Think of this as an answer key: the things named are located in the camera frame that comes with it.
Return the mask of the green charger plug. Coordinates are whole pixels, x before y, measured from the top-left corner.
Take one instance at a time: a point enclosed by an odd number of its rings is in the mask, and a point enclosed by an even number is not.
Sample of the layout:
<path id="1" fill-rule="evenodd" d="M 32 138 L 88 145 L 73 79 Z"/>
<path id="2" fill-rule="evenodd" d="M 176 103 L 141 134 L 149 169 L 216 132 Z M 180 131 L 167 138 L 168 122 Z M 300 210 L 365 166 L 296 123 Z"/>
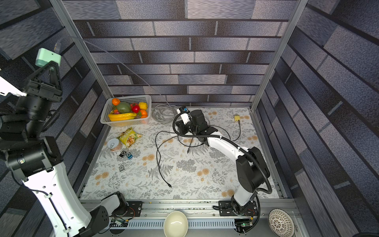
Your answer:
<path id="1" fill-rule="evenodd" d="M 37 53 L 35 65 L 44 67 L 49 62 L 55 62 L 60 66 L 62 56 L 45 48 L 40 48 Z"/>

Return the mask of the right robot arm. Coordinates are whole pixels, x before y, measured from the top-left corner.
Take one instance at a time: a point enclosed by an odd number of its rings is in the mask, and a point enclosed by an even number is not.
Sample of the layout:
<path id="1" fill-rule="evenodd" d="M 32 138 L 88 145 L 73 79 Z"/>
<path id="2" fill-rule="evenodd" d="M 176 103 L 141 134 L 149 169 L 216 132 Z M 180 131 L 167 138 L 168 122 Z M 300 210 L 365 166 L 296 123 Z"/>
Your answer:
<path id="1" fill-rule="evenodd" d="M 257 193 L 272 193 L 271 185 L 268 181 L 270 172 L 263 159 L 262 153 L 256 147 L 247 149 L 224 137 L 217 129 L 207 124 L 201 110 L 189 111 L 185 106 L 180 107 L 175 112 L 172 123 L 173 132 L 181 137 L 197 138 L 201 143 L 217 149 L 225 156 L 235 161 L 238 181 L 240 186 L 232 196 L 229 208 L 219 208 L 220 212 L 233 211 L 236 215 L 243 215 L 249 209 L 253 200 L 258 200 Z M 64 210 L 73 208 L 78 211 L 82 208 L 77 196 L 68 181 L 65 166 L 60 162 L 51 171 L 40 170 L 37 173 L 23 179 L 24 185 L 35 192 L 47 214 L 55 210 L 54 204 L 44 201 L 48 198 L 39 190 L 44 181 L 58 180 L 62 185 L 54 190 L 56 199 L 63 206 Z"/>

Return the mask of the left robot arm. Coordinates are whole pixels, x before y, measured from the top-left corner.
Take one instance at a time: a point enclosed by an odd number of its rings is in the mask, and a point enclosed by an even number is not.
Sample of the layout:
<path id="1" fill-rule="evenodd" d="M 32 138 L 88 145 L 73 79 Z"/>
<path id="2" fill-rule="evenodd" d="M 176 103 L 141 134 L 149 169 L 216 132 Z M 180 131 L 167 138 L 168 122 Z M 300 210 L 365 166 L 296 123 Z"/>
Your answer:
<path id="1" fill-rule="evenodd" d="M 17 184 L 37 197 L 56 236 L 92 237 L 129 205 L 120 192 L 91 211 L 80 203 L 55 138 L 41 136 L 51 105 L 61 99 L 58 63 L 51 61 L 28 76 L 14 110 L 1 112 L 1 158 Z"/>

